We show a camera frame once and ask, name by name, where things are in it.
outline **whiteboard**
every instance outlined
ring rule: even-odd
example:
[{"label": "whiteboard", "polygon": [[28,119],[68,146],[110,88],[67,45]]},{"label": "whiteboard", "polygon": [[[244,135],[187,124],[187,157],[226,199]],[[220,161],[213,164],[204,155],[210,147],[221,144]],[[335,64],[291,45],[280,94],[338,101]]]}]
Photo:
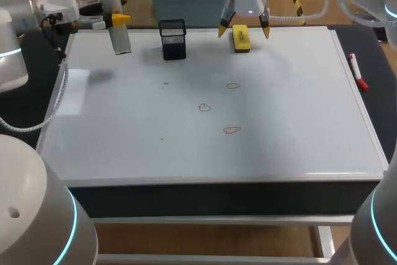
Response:
[{"label": "whiteboard", "polygon": [[163,60],[158,30],[129,34],[120,56],[106,32],[69,41],[64,103],[38,146],[67,186],[383,176],[335,32],[249,29],[251,51],[235,53],[231,30],[188,30],[179,61]]}]

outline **marker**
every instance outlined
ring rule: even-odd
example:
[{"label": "marker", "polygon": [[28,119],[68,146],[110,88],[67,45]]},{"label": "marker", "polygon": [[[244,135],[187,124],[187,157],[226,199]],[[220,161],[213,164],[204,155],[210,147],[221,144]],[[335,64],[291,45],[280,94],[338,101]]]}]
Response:
[{"label": "marker", "polygon": [[355,77],[357,84],[360,86],[360,88],[363,91],[367,91],[369,89],[369,87],[368,87],[367,83],[361,78],[359,64],[357,63],[357,59],[355,59],[354,53],[351,53],[349,55],[349,58],[350,58],[350,63],[352,64],[352,67],[353,67],[353,75]]}]

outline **black mesh pen holder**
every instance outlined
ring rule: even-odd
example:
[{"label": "black mesh pen holder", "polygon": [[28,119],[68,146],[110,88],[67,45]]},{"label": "black mesh pen holder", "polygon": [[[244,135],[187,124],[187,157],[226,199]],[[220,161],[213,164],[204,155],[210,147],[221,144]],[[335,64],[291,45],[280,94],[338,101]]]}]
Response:
[{"label": "black mesh pen holder", "polygon": [[180,60],[186,58],[186,26],[185,21],[162,20],[159,22],[164,60]]}]

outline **red drawn circle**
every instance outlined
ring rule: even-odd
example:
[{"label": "red drawn circle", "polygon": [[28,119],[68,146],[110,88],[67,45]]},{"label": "red drawn circle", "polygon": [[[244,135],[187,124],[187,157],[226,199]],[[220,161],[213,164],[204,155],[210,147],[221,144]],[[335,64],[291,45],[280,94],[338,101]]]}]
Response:
[{"label": "red drawn circle", "polygon": [[236,132],[238,132],[239,130],[241,130],[241,127],[226,127],[226,128],[223,129],[223,131],[224,131],[225,133],[227,133],[227,134],[236,133]]},{"label": "red drawn circle", "polygon": [[237,89],[237,88],[240,87],[240,84],[238,84],[238,83],[229,83],[229,84],[226,85],[226,87],[228,89]]},{"label": "red drawn circle", "polygon": [[200,104],[198,109],[201,112],[208,112],[209,110],[211,110],[211,107],[209,105],[207,105],[207,104]]}]

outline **table frame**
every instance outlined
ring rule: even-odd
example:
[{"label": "table frame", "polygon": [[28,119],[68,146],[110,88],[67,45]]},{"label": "table frame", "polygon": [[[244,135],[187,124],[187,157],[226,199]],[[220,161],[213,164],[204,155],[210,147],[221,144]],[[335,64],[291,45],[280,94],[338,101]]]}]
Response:
[{"label": "table frame", "polygon": [[335,253],[331,225],[348,226],[353,215],[305,216],[305,217],[136,217],[93,218],[96,224],[184,224],[184,225],[277,225],[314,226],[316,244],[320,258],[283,258],[254,256],[186,256],[160,254],[99,254],[97,264],[332,264]]}]

